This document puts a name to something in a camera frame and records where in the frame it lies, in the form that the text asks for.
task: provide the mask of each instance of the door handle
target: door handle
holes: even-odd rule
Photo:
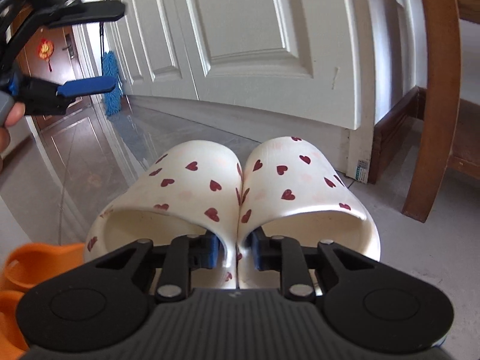
[[[67,44],[66,47],[63,47],[62,50],[68,50],[68,55],[70,59],[75,58],[75,49],[74,45],[71,40],[71,35],[70,34],[65,34],[65,43]]]

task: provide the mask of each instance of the mop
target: mop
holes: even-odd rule
[[[113,51],[105,52],[105,40],[104,40],[104,28],[103,22],[100,22],[100,55],[102,65],[102,76],[113,77],[117,84],[114,90],[103,95],[103,104],[105,106],[105,115],[112,116],[120,112],[122,104],[120,98],[122,96],[122,90],[120,89],[120,76],[117,65],[117,59]]]
[[[110,76],[117,80],[114,90],[103,95],[103,104],[105,105],[105,115],[112,116],[120,112],[122,105],[120,97],[122,90],[119,86],[119,70],[117,60],[113,51],[104,52],[102,55],[102,75]]]

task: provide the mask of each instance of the metal screw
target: metal screw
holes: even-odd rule
[[[289,291],[292,295],[305,298],[308,297],[314,289],[306,284],[294,284],[289,288]]]
[[[164,298],[173,298],[182,293],[182,289],[174,284],[165,284],[159,287],[157,293]]]

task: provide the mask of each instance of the chair leg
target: chair leg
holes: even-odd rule
[[[427,220],[452,150],[460,103],[457,0],[422,0],[427,32],[427,99],[420,152],[402,213]]]
[[[432,152],[430,145],[423,144],[425,133],[422,133],[415,172],[402,210],[402,214],[423,223],[434,205],[450,156],[448,151]]]

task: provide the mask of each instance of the orange slipper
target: orange slipper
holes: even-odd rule
[[[27,350],[15,318],[17,304],[23,292],[0,291],[0,359],[17,360]]]
[[[49,245],[29,243],[7,258],[0,277],[0,290],[27,292],[42,281],[83,264],[82,243]]]

